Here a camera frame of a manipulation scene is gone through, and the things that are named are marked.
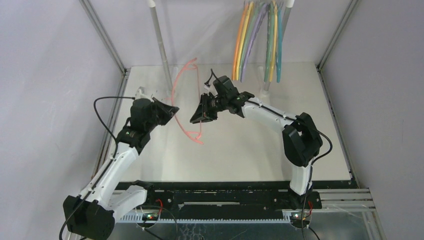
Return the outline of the pink plain hanger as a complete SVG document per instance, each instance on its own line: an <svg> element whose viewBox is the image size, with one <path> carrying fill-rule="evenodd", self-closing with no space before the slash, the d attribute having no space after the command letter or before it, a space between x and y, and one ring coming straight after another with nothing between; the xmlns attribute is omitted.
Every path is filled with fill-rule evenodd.
<svg viewBox="0 0 424 240"><path fill-rule="evenodd" d="M196 111L201 98L201 81L197 58L194 57L184 64L175 75L171 94L168 98L173 107L179 111L173 117L181 133L193 143L203 145L202 124L190 123L193 113Z"/></svg>

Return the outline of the orange plain hanger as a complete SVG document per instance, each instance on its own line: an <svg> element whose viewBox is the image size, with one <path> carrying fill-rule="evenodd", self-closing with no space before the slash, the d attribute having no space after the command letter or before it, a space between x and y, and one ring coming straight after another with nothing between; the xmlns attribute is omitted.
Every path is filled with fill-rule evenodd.
<svg viewBox="0 0 424 240"><path fill-rule="evenodd" d="M246 4L246 1L244 1L243 2L243 10L242 10L242 14L241 14L241 17L240 17L240 22L239 22L239 25L238 25L236 41L235 41L235 46L234 46L232 75L231 75L233 81L237 80L237 74L236 74L237 59L238 59L238 52L239 52L239 47L240 47L240 38L241 38L242 30L243 30L243 25L244 25L244 22L245 22L245 15L246 15L247 8L248 8L248 5Z"/></svg>

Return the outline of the purple wavy hanger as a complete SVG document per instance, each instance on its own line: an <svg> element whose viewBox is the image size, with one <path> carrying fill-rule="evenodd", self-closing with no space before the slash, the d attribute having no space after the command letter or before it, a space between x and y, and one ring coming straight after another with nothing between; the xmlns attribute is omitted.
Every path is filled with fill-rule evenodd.
<svg viewBox="0 0 424 240"><path fill-rule="evenodd" d="M257 34L260 30L262 22L265 18L265 15L267 13L268 4L262 2L262 3L259 4L259 7L260 8L259 8L259 11L256 15L256 19L255 19L255 22L253 24L253 28L252 28L250 37L248 39L249 41L248 41L246 53L245 53L245 56L244 56L244 59L243 59L243 65L242 65L241 74L240 74L240 81L241 82L243 82L245 77L246 77L245 72L246 72L247 63L249 61L249 57L250 57L250 54L251 54L251 51L252 51L252 48L253 48L253 44L254 44L255 39L257 37Z"/></svg>

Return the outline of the green wavy hanger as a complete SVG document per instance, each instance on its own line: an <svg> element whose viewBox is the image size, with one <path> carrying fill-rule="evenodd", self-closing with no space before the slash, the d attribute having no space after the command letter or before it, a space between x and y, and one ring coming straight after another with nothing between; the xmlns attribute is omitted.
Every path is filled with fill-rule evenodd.
<svg viewBox="0 0 424 240"><path fill-rule="evenodd" d="M273 28L274 28L274 16L273 16L273 1L268 5L267 9L267 47L266 47L266 59L265 59L265 72L264 82L269 82L269 73L271 67L272 48L273 48Z"/></svg>

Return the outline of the yellow wavy hanger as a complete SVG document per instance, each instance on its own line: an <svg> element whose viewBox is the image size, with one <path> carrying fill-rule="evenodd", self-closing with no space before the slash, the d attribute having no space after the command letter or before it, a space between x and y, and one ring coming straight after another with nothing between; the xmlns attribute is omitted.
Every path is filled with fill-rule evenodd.
<svg viewBox="0 0 424 240"><path fill-rule="evenodd" d="M272 41L272 55L271 55L271 65L269 70L268 81L271 82L274 77L274 70L276 67L276 51L277 51L277 38L278 38L278 5L275 1L272 2L273 10L273 41Z"/></svg>

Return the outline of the blue wavy hanger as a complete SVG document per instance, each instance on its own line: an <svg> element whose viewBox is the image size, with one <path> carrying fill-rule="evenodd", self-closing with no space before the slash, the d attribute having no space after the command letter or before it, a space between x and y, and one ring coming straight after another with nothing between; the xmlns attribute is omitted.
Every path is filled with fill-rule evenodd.
<svg viewBox="0 0 424 240"><path fill-rule="evenodd" d="M277 55L276 55L276 82L280 83L281 81L281 71L282 71L282 42L283 42L283 6L282 2L278 7L277 12Z"/></svg>

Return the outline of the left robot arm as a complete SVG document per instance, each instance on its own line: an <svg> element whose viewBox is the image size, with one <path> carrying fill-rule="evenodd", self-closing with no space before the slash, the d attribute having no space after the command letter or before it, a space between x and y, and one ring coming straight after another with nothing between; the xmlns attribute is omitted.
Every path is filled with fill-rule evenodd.
<svg viewBox="0 0 424 240"><path fill-rule="evenodd" d="M165 126L179 111L156 98L132 97L130 116L113 136L115 150L94 178L77 196L67 196L63 202L65 221L59 239L65 230L81 236L83 240L106 240L115 224L132 209L153 207L157 196L153 185L137 180L123 193L113 196L123 174L140 156L157 126Z"/></svg>

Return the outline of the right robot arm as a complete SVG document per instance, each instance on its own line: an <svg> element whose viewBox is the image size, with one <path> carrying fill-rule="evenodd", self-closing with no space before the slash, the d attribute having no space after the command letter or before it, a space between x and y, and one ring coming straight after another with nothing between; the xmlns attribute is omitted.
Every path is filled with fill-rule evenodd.
<svg viewBox="0 0 424 240"><path fill-rule="evenodd" d="M212 84L217 94L201 94L190 123L212 122L217 120L219 112L229 111L280 133L284 154L292 165L289 203L295 208L302 208L309 201L307 192L312 187L313 160L323 146L323 140L312 117L305 112L289 116L262 103L250 92L239 92L225 75L215 79Z"/></svg>

